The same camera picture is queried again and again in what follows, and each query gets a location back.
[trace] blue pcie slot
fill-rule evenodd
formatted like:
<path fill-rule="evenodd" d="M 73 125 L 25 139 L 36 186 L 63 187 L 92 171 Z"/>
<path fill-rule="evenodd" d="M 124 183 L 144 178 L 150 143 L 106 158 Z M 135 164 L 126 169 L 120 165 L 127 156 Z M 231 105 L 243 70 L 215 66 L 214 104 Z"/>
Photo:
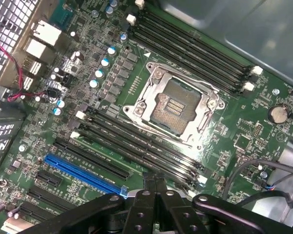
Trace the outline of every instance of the blue pcie slot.
<path fill-rule="evenodd" d="M 44 161 L 52 167 L 55 167 L 69 175 L 85 182 L 107 194 L 117 193 L 120 194 L 122 189 L 118 186 L 108 183 L 107 181 L 98 178 L 94 174 L 58 157 L 54 154 L 47 154 Z"/>

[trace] black pcie slot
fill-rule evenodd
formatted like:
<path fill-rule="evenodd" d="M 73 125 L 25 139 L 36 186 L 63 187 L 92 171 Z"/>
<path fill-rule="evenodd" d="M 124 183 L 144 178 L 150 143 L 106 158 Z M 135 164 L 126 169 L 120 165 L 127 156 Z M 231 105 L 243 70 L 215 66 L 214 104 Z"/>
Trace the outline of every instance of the black pcie slot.
<path fill-rule="evenodd" d="M 173 43 L 170 38 L 161 36 L 161 32 L 158 33 L 156 29 L 144 28 L 143 26 L 138 27 L 138 29 L 138 33 L 145 37 L 149 37 L 149 35 L 153 32 L 151 39 L 152 41 L 165 45 L 168 50 L 179 54 L 182 59 L 188 60 L 193 64 L 197 64 L 197 67 L 200 67 L 200 71 L 204 73 L 205 76 L 213 76 L 214 79 L 219 79 L 220 81 L 225 80 L 232 86 L 239 84 L 237 79 L 233 76 L 209 63 L 206 63 L 206 61 L 196 56 L 195 54 L 190 53 L 190 49 L 188 47 L 182 48 L 178 44 Z"/>
<path fill-rule="evenodd" d="M 178 36 L 182 38 L 186 38 L 188 41 L 192 43 L 196 43 L 198 47 L 204 49 L 206 52 L 210 53 L 213 55 L 213 57 L 220 59 L 221 61 L 227 63 L 229 66 L 234 67 L 235 69 L 239 70 L 241 73 L 244 72 L 245 70 L 245 65 L 239 63 L 238 61 L 230 58 L 229 56 L 226 56 L 225 54 L 221 53 L 220 51 L 217 51 L 215 48 L 212 46 L 208 45 L 204 41 L 194 37 L 190 33 L 180 29 L 179 27 L 169 23 L 167 20 L 158 17 L 156 14 L 150 12 L 150 11 L 145 11 L 143 17 L 149 18 L 153 21 L 155 21 L 157 24 L 169 29 L 170 31 L 174 32 Z"/>
<path fill-rule="evenodd" d="M 40 222 L 46 221 L 55 216 L 49 211 L 46 211 L 28 201 L 25 201 L 20 205 L 20 213 L 24 215 L 28 215 Z"/>
<path fill-rule="evenodd" d="M 62 178 L 53 175 L 50 172 L 47 172 L 45 170 L 40 170 L 38 171 L 37 175 L 36 175 L 36 179 L 38 180 L 42 180 L 44 182 L 46 182 L 47 184 L 50 184 L 54 187 L 58 187 L 59 184 L 62 182 Z"/>
<path fill-rule="evenodd" d="M 39 188 L 38 186 L 34 185 L 32 186 L 28 193 L 29 196 L 42 201 L 50 206 L 53 206 L 54 208 L 59 209 L 62 212 L 72 210 L 76 208 L 76 206 L 68 201 L 65 201 L 64 199 L 55 196 L 48 191 Z"/>
<path fill-rule="evenodd" d="M 152 157 L 154 160 L 157 160 L 158 162 L 166 163 L 171 168 L 175 167 L 177 169 L 181 169 L 184 172 L 187 172 L 189 175 L 193 175 L 193 176 L 198 175 L 198 172 L 196 169 L 191 168 L 190 166 L 185 166 L 176 160 L 172 160 L 171 158 L 164 156 L 163 154 L 157 154 L 157 153 L 149 150 L 147 147 L 140 147 L 141 146 L 140 141 L 138 141 L 132 137 L 128 137 L 128 136 L 124 136 L 124 135 L 120 134 L 119 132 L 115 131 L 115 129 L 113 129 L 112 127 L 110 127 L 109 125 L 107 125 L 105 123 L 92 122 L 91 124 L 87 123 L 87 125 L 89 125 L 91 128 L 95 128 L 96 130 L 101 131 L 102 133 L 109 134 L 110 136 L 114 135 L 115 137 L 118 137 L 119 139 L 121 139 L 121 141 L 124 144 L 126 144 L 132 148 L 136 148 L 136 150 L 138 150 L 139 153 L 143 153 L 145 155 L 148 155 L 148 156 Z"/>
<path fill-rule="evenodd" d="M 232 79 L 233 81 L 239 83 L 239 79 L 242 76 L 242 73 L 231 69 L 227 64 L 221 63 L 218 59 L 211 59 L 202 50 L 198 49 L 197 47 L 193 46 L 189 41 L 182 40 L 180 37 L 176 37 L 173 32 L 168 31 L 166 28 L 154 27 L 153 24 L 149 24 L 147 21 L 140 23 L 137 28 L 141 30 L 148 30 L 152 33 L 152 37 L 155 35 L 163 38 L 166 40 L 166 43 L 171 43 L 172 46 L 179 47 L 182 49 L 184 54 L 197 59 L 198 62 L 206 67 L 208 70 L 212 69 L 217 71 L 218 75 L 227 76 L 228 78 Z"/>
<path fill-rule="evenodd" d="M 88 151 L 83 150 L 76 145 L 73 145 L 73 144 L 66 142 L 64 140 L 60 140 L 58 138 L 55 140 L 53 145 L 56 146 L 57 148 L 61 149 L 64 152 L 69 152 L 70 154 L 76 156 L 77 158 L 82 158 L 83 160 L 85 160 L 91 164 L 94 164 L 104 170 L 107 170 L 108 172 L 118 176 L 121 179 L 126 180 L 130 176 L 129 172 L 127 172 L 124 169 L 102 159 L 102 158 L 104 158 L 104 156 L 101 155 L 100 153 L 91 154 Z"/>
<path fill-rule="evenodd" d="M 123 157 L 126 157 L 126 158 L 134 161 L 135 163 L 140 164 L 143 167 L 146 167 L 146 168 L 148 168 L 154 172 L 157 172 L 157 173 L 164 173 L 165 175 L 167 175 L 167 177 L 169 177 L 170 179 L 172 179 L 173 181 L 177 182 L 180 185 L 189 187 L 188 181 L 184 180 L 183 178 L 177 177 L 175 174 L 171 173 L 169 170 L 163 169 L 163 168 L 155 165 L 153 162 L 149 162 L 149 161 L 145 160 L 145 158 L 142 156 L 132 154 L 130 151 L 125 149 L 124 146 L 119 146 L 117 144 L 114 144 L 106 137 L 101 137 L 100 135 L 97 135 L 94 133 L 92 133 L 92 136 L 86 135 L 83 132 L 79 132 L 79 133 L 81 134 L 81 136 L 84 137 L 85 141 L 89 142 L 89 144 L 91 144 L 92 142 L 96 142 L 96 143 L 102 145 L 103 147 L 108 148 L 108 149 L 112 150 L 113 152 L 115 152 Z"/>
<path fill-rule="evenodd" d="M 135 146 L 131 144 L 130 142 L 117 139 L 114 134 L 107 131 L 106 129 L 103 129 L 103 130 L 96 129 L 96 128 L 87 126 L 83 123 L 80 125 L 80 128 L 83 130 L 89 131 L 97 136 L 108 139 L 113 144 L 118 145 L 119 147 L 122 147 L 123 149 L 126 149 L 131 154 L 140 156 L 141 158 L 149 161 L 150 163 L 156 164 L 157 166 L 162 167 L 165 170 L 171 171 L 171 173 L 175 174 L 179 178 L 190 179 L 190 180 L 192 179 L 192 176 L 186 174 L 186 172 L 178 172 L 179 168 L 177 166 L 174 166 L 173 164 L 165 160 L 162 160 L 160 157 L 157 157 L 156 155 L 146 152 L 142 148 Z"/>
<path fill-rule="evenodd" d="M 165 154 L 171 154 L 175 158 L 187 161 L 188 163 L 193 165 L 196 169 L 201 170 L 203 168 L 203 166 L 200 163 L 198 163 L 197 161 L 195 161 L 194 159 L 192 159 L 192 158 L 166 146 L 165 144 L 162 144 L 159 141 L 139 132 L 139 130 L 137 130 L 136 128 L 134 128 L 126 123 L 123 123 L 123 122 L 120 122 L 119 120 L 111 118 L 110 116 L 103 113 L 102 111 L 99 111 L 97 109 L 92 109 L 91 107 L 88 108 L 88 111 L 91 116 L 96 117 L 96 118 L 101 118 L 101 120 L 107 124 L 115 125 L 115 127 L 117 127 L 119 129 L 119 131 L 122 131 L 127 135 L 130 135 L 130 136 L 133 135 L 134 137 L 137 137 L 141 140 L 144 140 L 145 143 L 142 142 L 143 144 L 146 144 L 146 142 L 148 142 L 149 144 L 152 144 L 152 146 L 155 147 L 156 150 L 159 152 L 163 152 Z"/>
<path fill-rule="evenodd" d="M 219 79 L 216 79 L 216 80 L 211 79 L 211 77 L 208 77 L 208 76 L 205 76 L 204 74 L 202 74 L 200 71 L 198 71 L 196 69 L 195 64 L 189 63 L 188 61 L 183 60 L 177 54 L 167 50 L 166 48 L 164 48 L 158 44 L 155 44 L 154 42 L 149 41 L 149 39 L 143 38 L 141 36 L 138 37 L 137 35 L 138 35 L 138 33 L 136 33 L 135 35 L 129 35 L 129 36 L 132 36 L 132 39 L 134 39 L 136 42 L 146 46 L 147 48 L 151 49 L 153 52 L 167 58 L 168 60 L 174 62 L 178 66 L 185 68 L 186 70 L 188 70 L 192 74 L 198 76 L 200 79 L 205 80 L 205 81 L 215 85 L 219 89 L 224 90 L 225 92 L 231 93 L 231 94 L 236 92 L 236 89 L 234 87 L 232 87 L 232 86 L 230 87 L 225 82 L 223 82 Z"/>

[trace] green circuit board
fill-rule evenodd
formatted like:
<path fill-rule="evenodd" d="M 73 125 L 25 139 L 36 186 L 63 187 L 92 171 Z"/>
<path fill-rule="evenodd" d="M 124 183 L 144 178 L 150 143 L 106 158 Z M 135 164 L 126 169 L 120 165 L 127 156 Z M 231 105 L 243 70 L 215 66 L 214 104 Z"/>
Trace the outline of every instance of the green circuit board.
<path fill-rule="evenodd" d="M 112 18 L 106 17 L 106 1 L 102 0 L 85 1 L 82 7 L 74 13 L 65 32 L 69 34 L 69 32 L 75 31 L 80 37 L 80 42 L 72 41 L 66 54 L 58 56 L 54 64 L 49 65 L 50 70 L 54 66 L 60 66 L 74 77 L 71 88 L 67 91 L 64 99 L 67 103 L 63 109 L 64 113 L 60 116 L 53 115 L 52 110 L 55 108 L 55 104 L 37 103 L 34 100 L 25 103 L 28 117 L 0 167 L 0 179 L 8 180 L 8 185 L 0 188 L 2 193 L 0 204 L 19 206 L 23 201 L 29 201 L 50 213 L 60 214 L 60 210 L 26 195 L 28 189 L 34 184 L 75 205 L 84 204 L 104 194 L 99 189 L 43 163 L 45 155 L 49 152 L 69 159 L 75 165 L 81 166 L 117 186 L 126 186 L 129 191 L 143 188 L 142 173 L 147 172 L 147 168 L 134 162 L 128 162 L 123 156 L 96 142 L 89 143 L 84 141 L 82 137 L 70 139 L 73 129 L 70 128 L 69 122 L 71 119 L 75 119 L 75 114 L 81 105 L 85 104 L 97 108 L 115 118 L 125 118 L 122 107 L 133 105 L 136 102 L 149 78 L 146 64 L 153 61 L 174 66 L 169 60 L 132 40 L 120 43 L 119 24 L 126 18 L 126 10 L 130 5 L 127 1 L 120 4 Z M 159 9 L 151 6 L 150 9 L 186 31 L 194 30 Z M 99 12 L 97 18 L 91 16 L 92 10 Z M 200 35 L 202 41 L 227 56 L 245 66 L 251 65 L 250 62 L 209 37 L 199 32 L 197 34 Z M 115 46 L 116 56 L 106 55 L 109 45 Z M 72 52 L 76 50 L 83 53 L 85 57 L 83 62 L 69 60 Z M 120 93 L 113 96 L 115 99 L 111 104 L 107 96 L 103 97 L 100 94 L 105 88 L 107 77 L 114 72 L 118 62 L 122 61 L 129 53 L 136 55 L 137 60 L 133 63 L 134 67 Z M 94 71 L 100 66 L 101 60 L 106 56 L 109 58 L 111 66 L 102 68 L 105 78 L 98 80 L 99 89 L 92 89 L 89 87 L 89 81 L 93 78 Z M 49 77 L 50 74 L 51 72 L 47 73 L 45 77 Z M 278 89 L 280 93 L 273 95 L 274 89 Z M 208 128 L 203 133 L 202 148 L 190 150 L 172 146 L 201 162 L 208 169 L 203 175 L 207 178 L 205 184 L 193 189 L 192 192 L 221 196 L 226 178 L 235 167 L 244 161 L 255 158 L 279 159 L 293 133 L 293 120 L 288 119 L 285 123 L 278 125 L 272 124 L 267 118 L 267 113 L 270 107 L 280 103 L 287 105 L 289 110 L 293 112 L 293 96 L 290 95 L 292 90 L 293 88 L 283 80 L 264 71 L 256 82 L 254 91 L 248 97 L 233 97 L 220 91 L 220 96 L 226 107 L 213 114 Z M 52 146 L 57 137 L 70 140 L 89 152 L 101 153 L 113 164 L 129 171 L 130 177 L 126 181 L 121 180 L 80 158 L 58 151 Z M 27 147 L 24 153 L 19 152 L 20 145 Z M 21 164 L 19 168 L 12 171 L 10 166 L 16 160 Z M 63 178 L 60 186 L 54 188 L 36 180 L 37 171 L 41 169 Z M 260 183 L 265 182 L 265 179 L 260 177 L 262 171 L 271 173 L 271 169 L 267 169 L 265 166 L 261 170 L 252 166 L 244 171 L 233 184 L 230 191 L 230 201 L 236 203 L 261 191 L 263 188 Z M 175 186 L 172 181 L 168 181 L 168 185 L 172 188 Z M 0 213 L 0 227 L 6 219 L 6 214 Z M 30 217 L 24 217 L 24 219 L 33 223 L 37 222 Z"/>

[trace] motherboard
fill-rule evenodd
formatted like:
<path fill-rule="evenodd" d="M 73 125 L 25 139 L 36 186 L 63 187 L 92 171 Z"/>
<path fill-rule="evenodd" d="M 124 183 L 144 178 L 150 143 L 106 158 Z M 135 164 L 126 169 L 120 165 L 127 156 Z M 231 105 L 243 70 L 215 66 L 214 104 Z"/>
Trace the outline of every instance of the motherboard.
<path fill-rule="evenodd" d="M 103 194 L 126 197 L 145 172 L 189 198 L 221 197 L 236 167 L 278 161 L 293 87 L 149 3 L 71 2 L 43 19 L 69 43 L 37 85 L 47 94 L 21 101 L 27 118 L 0 166 L 11 215 L 35 224 Z M 229 201 L 263 190 L 272 170 L 245 169 Z"/>

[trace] cpu socket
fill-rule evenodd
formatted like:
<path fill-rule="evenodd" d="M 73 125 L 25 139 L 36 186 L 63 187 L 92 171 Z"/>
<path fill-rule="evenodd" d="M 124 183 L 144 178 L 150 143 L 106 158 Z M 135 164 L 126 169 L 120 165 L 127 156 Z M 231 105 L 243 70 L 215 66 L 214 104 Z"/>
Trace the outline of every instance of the cpu socket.
<path fill-rule="evenodd" d="M 124 113 L 141 129 L 200 147 L 212 114 L 225 108 L 219 90 L 166 64 L 150 62 L 146 68 L 151 75 L 136 103 L 124 106 Z"/>

